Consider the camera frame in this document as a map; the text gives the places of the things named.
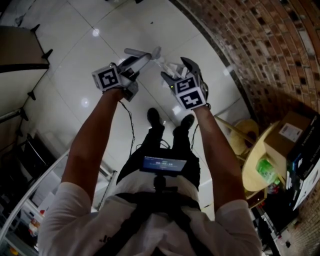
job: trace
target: white metal pipe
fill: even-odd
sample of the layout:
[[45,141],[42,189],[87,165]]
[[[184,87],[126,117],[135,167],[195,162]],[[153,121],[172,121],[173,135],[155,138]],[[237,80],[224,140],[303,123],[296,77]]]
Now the white metal pipe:
[[10,225],[12,223],[12,221],[15,219],[15,217],[17,216],[17,214],[19,213],[19,211],[21,210],[22,206],[24,205],[24,203],[26,202],[26,200],[29,199],[29,197],[31,196],[31,194],[33,192],[36,191],[36,189],[38,188],[39,184],[44,180],[45,177],[47,177],[47,175],[59,164],[59,162],[69,153],[69,149],[58,158],[58,160],[56,160],[53,165],[51,165],[49,167],[48,170],[45,171],[44,174],[42,174],[42,176],[32,185],[32,187],[29,188],[29,190],[24,194],[24,196],[21,198],[21,200],[18,202],[18,204],[15,206],[15,208],[13,209],[13,211],[11,212],[11,214],[9,215],[8,219],[6,220],[6,222],[4,223],[2,229],[0,230],[0,245],[3,242],[3,239],[7,233],[7,231],[10,228]]

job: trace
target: person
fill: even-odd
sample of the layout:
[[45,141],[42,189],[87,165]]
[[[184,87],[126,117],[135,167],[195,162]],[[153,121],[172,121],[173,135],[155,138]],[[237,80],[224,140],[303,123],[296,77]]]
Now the person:
[[157,152],[164,132],[154,108],[147,113],[151,129],[119,173],[114,195],[99,212],[91,213],[100,164],[122,98],[121,90],[107,90],[76,135],[39,229],[39,254],[260,256],[262,245],[245,200],[238,160],[207,106],[194,113],[213,182],[214,221],[197,202],[200,167],[188,138],[193,115],[174,130],[173,147],[167,149],[177,159],[187,159],[181,175],[165,176],[165,185],[176,190],[156,192],[156,174],[140,171],[141,159]]

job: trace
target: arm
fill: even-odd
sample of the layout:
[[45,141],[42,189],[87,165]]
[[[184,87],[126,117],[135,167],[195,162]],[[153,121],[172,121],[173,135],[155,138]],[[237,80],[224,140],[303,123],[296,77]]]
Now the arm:
[[62,183],[78,185],[91,203],[102,157],[107,147],[112,119],[123,94],[119,89],[106,91],[77,133],[68,156]]
[[199,123],[203,149],[208,164],[214,196],[214,210],[233,200],[245,200],[245,189],[237,157],[214,116],[206,106],[194,109]]

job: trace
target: black shoe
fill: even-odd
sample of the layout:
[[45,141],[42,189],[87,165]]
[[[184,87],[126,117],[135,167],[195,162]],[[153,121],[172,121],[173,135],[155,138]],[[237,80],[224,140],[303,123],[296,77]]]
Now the black shoe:
[[151,125],[151,127],[161,126],[159,112],[154,108],[150,108],[146,114],[146,117]]
[[195,122],[194,115],[188,114],[182,119],[180,127],[188,131],[191,128],[191,126],[194,124],[194,122]]

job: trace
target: tile floor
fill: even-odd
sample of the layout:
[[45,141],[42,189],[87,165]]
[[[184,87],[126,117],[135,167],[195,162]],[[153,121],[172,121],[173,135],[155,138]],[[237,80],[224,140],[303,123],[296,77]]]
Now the tile floor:
[[[120,63],[127,57],[124,48],[149,52],[161,46],[167,61],[178,63],[180,57],[194,60],[209,86],[212,113],[232,105],[221,115],[223,119],[234,123],[250,116],[216,52],[168,0],[144,0],[140,4],[133,0],[12,0],[0,25],[17,26],[19,17],[23,17],[21,27],[31,29],[40,24],[36,34],[43,50],[53,49],[50,69],[34,89],[37,100],[28,99],[24,107],[30,121],[24,121],[22,129],[38,133],[56,156],[70,147],[101,97],[91,73],[110,62]],[[138,78],[138,94],[130,103],[124,102],[132,112],[134,148],[150,127],[146,116],[149,108],[160,112],[166,126],[163,138],[169,144],[173,129],[189,113],[163,86],[160,72],[158,65],[149,63]],[[221,128],[228,136],[225,127]],[[122,168],[131,139],[128,113],[119,105],[103,157],[110,169]],[[194,153],[200,158],[199,199],[200,206],[205,207],[213,202],[212,180],[199,131],[195,134]]]

